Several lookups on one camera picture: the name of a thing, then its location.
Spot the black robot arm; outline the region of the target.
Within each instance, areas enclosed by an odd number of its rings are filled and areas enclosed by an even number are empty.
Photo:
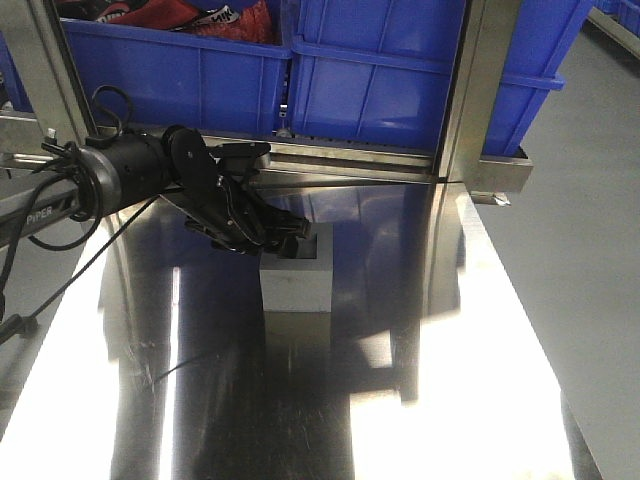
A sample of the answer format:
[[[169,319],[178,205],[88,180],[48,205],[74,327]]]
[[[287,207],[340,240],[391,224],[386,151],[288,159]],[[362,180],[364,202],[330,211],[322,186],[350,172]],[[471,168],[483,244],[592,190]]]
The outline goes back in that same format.
[[[62,219],[103,218],[156,195],[219,249],[292,256],[298,239],[310,234],[306,218],[269,205],[250,184],[268,143],[209,147],[198,131],[172,126],[162,137],[129,131],[45,148],[54,160],[1,183],[3,246]]]

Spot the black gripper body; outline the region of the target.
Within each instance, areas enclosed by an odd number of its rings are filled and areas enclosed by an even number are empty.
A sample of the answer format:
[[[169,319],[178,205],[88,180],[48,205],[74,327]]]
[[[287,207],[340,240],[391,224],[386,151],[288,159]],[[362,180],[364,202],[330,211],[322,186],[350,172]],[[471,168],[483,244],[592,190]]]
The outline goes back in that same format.
[[[186,225],[227,250],[259,250],[267,233],[255,202],[235,180],[254,173],[255,161],[271,150],[265,142],[206,145],[195,129],[169,127],[161,139],[176,186],[162,198],[187,216]]]

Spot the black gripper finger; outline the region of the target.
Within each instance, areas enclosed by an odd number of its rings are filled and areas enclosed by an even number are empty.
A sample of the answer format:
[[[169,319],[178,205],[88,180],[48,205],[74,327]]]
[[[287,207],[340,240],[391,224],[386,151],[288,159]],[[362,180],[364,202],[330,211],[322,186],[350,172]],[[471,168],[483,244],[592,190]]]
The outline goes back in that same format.
[[[311,222],[289,210],[282,210],[266,204],[260,210],[262,225],[271,240],[285,238],[308,238]]]
[[[275,255],[277,258],[295,259],[301,240],[297,235],[270,236],[260,249],[263,253]]]

